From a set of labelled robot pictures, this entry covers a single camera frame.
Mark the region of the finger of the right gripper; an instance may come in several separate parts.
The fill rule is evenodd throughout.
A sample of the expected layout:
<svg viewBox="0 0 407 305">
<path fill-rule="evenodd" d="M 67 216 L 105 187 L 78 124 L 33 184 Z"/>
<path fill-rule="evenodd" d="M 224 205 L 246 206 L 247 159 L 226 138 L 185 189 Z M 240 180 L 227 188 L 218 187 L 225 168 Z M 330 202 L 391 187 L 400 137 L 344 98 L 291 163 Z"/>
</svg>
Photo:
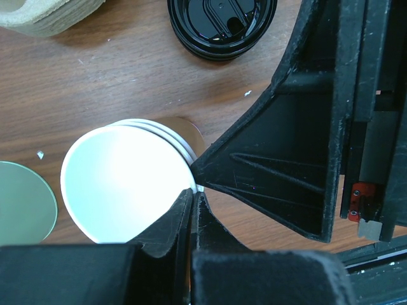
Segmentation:
<svg viewBox="0 0 407 305">
<path fill-rule="evenodd" d="M 302 2 L 270 85 L 191 166 L 200 185 L 324 243 L 343 131 L 334 88 L 339 17 L 339 1 Z"/>
</svg>

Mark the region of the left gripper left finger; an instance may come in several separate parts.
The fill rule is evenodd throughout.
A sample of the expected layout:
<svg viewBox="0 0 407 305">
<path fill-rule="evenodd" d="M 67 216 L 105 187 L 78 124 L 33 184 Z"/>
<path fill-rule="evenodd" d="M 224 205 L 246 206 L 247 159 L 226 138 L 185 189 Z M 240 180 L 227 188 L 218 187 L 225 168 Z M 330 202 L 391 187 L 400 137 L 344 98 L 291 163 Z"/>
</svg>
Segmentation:
<svg viewBox="0 0 407 305">
<path fill-rule="evenodd" d="M 193 192 L 124 244 L 1 248 L 2 304 L 186 304 Z"/>
</svg>

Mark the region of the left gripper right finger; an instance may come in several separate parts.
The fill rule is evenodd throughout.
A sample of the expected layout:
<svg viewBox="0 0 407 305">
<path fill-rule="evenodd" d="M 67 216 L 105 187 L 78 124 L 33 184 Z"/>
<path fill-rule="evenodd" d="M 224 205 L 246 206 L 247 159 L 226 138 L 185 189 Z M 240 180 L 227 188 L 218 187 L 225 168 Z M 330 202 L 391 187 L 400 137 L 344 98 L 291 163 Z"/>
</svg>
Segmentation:
<svg viewBox="0 0 407 305">
<path fill-rule="evenodd" d="M 194 197 L 191 227 L 192 304 L 355 304 L 348 273 L 333 254 L 253 251 Z"/>
</svg>

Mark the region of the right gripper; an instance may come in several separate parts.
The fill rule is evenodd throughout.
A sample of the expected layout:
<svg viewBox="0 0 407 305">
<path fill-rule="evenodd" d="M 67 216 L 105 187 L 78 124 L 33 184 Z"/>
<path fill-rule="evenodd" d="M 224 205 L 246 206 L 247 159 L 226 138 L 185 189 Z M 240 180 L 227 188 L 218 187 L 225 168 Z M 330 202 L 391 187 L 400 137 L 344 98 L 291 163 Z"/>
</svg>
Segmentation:
<svg viewBox="0 0 407 305">
<path fill-rule="evenodd" d="M 363 7 L 340 215 L 390 241 L 406 225 L 406 2 Z"/>
</svg>

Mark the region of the brown paper cup stack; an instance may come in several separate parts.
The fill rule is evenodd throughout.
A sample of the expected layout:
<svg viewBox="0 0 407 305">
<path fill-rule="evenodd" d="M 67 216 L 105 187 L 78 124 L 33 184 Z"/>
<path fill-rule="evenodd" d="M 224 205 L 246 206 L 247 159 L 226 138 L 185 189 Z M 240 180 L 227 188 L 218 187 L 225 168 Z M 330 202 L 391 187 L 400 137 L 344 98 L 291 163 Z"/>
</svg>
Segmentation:
<svg viewBox="0 0 407 305">
<path fill-rule="evenodd" d="M 204 149 L 199 129 L 178 117 L 96 128 L 64 158 L 66 209 L 93 242 L 126 243 L 168 212 L 183 190 L 203 190 L 190 167 Z"/>
</svg>

